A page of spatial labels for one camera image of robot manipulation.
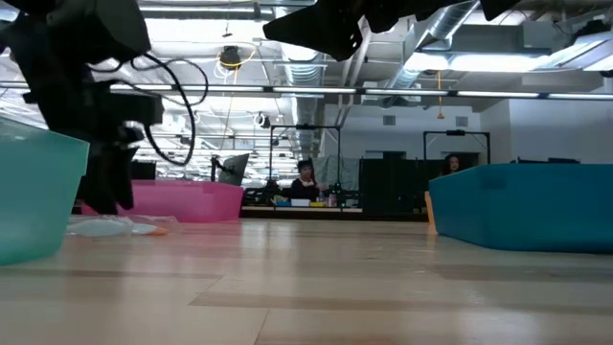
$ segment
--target pink plastic bin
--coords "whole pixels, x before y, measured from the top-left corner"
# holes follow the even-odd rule
[[[134,208],[120,216],[174,216],[180,222],[238,219],[243,190],[215,182],[132,181]],[[83,207],[84,215],[96,215]]]

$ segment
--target blue plastic bin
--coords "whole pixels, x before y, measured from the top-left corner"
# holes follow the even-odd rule
[[[613,165],[503,164],[430,181],[437,231],[489,248],[613,252]]]
[[[60,247],[89,144],[0,117],[0,265]]]

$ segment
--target black frame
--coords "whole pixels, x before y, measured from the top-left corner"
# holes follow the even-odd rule
[[[488,149],[488,164],[491,164],[491,147],[489,145],[489,132],[474,132],[463,130],[426,130],[423,133],[423,171],[425,186],[427,186],[428,184],[428,134],[444,134],[446,136],[483,135],[486,137],[486,146]]]

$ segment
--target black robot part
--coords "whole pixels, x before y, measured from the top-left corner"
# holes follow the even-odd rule
[[[3,23],[0,45],[11,48],[50,130],[89,142],[87,174],[79,196],[101,214],[133,207],[130,161],[143,139],[127,121],[160,124],[158,96],[113,94],[117,80],[94,81],[89,63],[132,60],[150,49],[135,0],[9,0],[21,13]]]
[[[315,5],[275,19],[263,26],[266,38],[326,53],[337,61],[350,58],[362,44],[357,25],[364,16],[373,33],[390,30],[401,17],[428,18],[439,8],[466,0],[318,0]],[[520,0],[481,0],[487,20]]]
[[[221,62],[221,65],[227,70],[234,71],[236,69],[239,69],[241,64],[240,55],[238,54],[238,47],[223,47],[223,52],[219,56],[219,62]]]

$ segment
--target woman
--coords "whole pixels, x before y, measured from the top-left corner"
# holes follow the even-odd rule
[[[298,162],[298,171],[300,177],[291,184],[291,197],[316,201],[320,191],[323,191],[324,188],[320,188],[315,181],[312,163],[309,160]]]
[[[460,170],[460,157],[455,154],[449,154],[444,158],[443,171],[441,172],[441,176],[447,176],[452,173],[457,173]]]

